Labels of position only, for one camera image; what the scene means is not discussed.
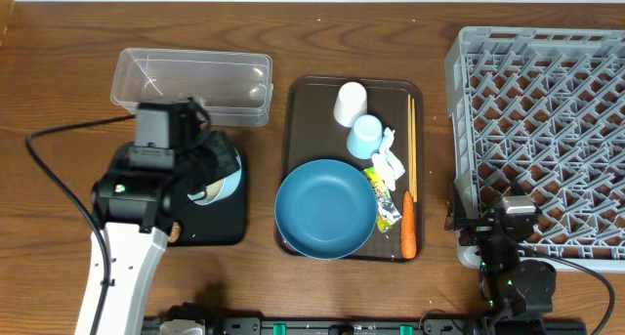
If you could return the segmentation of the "brown food scrap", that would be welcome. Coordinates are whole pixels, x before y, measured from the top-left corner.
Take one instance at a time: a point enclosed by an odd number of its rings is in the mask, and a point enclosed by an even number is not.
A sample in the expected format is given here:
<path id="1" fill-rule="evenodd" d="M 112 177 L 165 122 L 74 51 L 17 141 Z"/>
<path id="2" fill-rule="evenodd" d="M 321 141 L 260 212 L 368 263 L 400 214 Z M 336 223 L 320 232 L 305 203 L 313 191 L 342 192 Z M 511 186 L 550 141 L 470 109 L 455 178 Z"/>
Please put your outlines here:
<path id="1" fill-rule="evenodd" d="M 174 222 L 168 237 L 169 243 L 175 243 L 181 236 L 182 227 L 178 222 Z"/>

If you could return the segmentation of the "dark blue large bowl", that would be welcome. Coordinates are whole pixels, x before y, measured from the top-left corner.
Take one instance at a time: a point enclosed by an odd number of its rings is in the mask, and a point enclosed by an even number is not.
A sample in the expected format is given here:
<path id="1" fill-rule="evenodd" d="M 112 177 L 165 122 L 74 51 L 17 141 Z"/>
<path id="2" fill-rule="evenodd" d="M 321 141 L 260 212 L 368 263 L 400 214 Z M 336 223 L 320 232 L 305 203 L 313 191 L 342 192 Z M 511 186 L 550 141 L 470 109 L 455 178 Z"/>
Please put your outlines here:
<path id="1" fill-rule="evenodd" d="M 372 186 L 352 165 L 318 159 L 300 165 L 281 183 L 274 204 L 276 227 L 297 252 L 341 259 L 357 251 L 376 225 Z"/>

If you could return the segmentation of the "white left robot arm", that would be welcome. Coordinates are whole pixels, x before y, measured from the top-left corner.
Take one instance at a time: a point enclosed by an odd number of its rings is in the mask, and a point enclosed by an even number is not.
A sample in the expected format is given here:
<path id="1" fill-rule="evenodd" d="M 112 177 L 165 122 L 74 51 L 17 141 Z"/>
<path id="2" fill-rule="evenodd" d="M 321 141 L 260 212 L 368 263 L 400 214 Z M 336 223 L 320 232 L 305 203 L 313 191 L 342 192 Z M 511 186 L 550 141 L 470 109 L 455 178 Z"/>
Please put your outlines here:
<path id="1" fill-rule="evenodd" d="M 175 224 L 215 214 L 207 188 L 242 170 L 226 134 L 197 100 L 142 102 L 133 142 L 92 189 L 92 252 L 78 334 L 138 334 Z"/>

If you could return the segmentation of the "light blue small bowl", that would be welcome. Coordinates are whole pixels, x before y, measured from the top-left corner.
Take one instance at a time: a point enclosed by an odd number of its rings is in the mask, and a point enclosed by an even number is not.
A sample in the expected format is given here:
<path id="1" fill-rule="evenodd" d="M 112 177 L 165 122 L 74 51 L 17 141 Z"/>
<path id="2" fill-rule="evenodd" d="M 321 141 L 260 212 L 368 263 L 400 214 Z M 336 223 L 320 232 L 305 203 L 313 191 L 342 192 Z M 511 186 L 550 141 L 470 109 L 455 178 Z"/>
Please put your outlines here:
<path id="1" fill-rule="evenodd" d="M 242 165 L 241 158 L 237 150 L 235 151 L 235 154 L 236 154 L 237 163 L 239 164 L 239 169 L 233 174 L 230 174 L 224 178 L 225 184 L 224 184 L 223 190 L 221 191 L 220 197 L 216 201 L 213 201 L 212 203 L 215 203 L 217 201 L 223 200 L 231 196 L 235 192 L 235 190 L 238 188 L 242 180 L 243 165 Z M 212 204 L 212 203 L 208 203 L 205 200 L 205 190 L 198 192 L 196 194 L 189 194 L 187 198 L 190 201 L 200 206 L 206 206 L 206 205 Z"/>

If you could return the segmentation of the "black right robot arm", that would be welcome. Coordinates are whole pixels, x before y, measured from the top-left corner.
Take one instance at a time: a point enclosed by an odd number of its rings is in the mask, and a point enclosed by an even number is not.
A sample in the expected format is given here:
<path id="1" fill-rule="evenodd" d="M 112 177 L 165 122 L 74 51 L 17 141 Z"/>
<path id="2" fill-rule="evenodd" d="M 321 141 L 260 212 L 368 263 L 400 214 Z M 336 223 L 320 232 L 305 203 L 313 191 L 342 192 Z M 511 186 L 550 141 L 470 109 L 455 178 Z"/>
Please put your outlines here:
<path id="1" fill-rule="evenodd" d="M 520 243 L 532 235 L 541 210 L 513 183 L 512 194 L 494 203 L 480 218 L 465 210 L 459 189 L 451 187 L 444 227 L 459 233 L 461 246 L 479 251 L 479 287 L 490 310 L 470 320 L 465 334 L 544 334 L 543 315 L 553 310 L 555 268 L 520 257 Z"/>

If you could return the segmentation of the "pile of white rice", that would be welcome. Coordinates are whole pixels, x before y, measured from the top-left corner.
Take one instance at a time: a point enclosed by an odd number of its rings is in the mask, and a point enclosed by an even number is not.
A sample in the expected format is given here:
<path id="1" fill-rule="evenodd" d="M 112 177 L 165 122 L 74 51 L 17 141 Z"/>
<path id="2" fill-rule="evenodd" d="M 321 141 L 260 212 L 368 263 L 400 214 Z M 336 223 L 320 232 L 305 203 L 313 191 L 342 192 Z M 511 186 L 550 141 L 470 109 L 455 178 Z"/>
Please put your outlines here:
<path id="1" fill-rule="evenodd" d="M 205 200 L 208 203 L 212 203 L 213 201 L 216 201 L 220 197 L 224 184 L 225 184 L 225 179 L 220 179 L 219 181 L 208 185 L 205 189 Z"/>

